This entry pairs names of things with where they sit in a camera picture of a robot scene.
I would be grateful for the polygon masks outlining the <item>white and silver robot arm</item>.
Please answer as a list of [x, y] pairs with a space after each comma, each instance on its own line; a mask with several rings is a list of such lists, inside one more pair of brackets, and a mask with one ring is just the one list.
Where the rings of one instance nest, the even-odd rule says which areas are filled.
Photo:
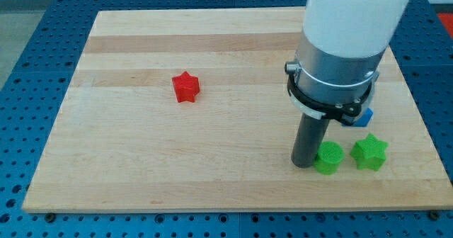
[[299, 47], [285, 64], [294, 105], [317, 120], [360, 119], [408, 1], [307, 0]]

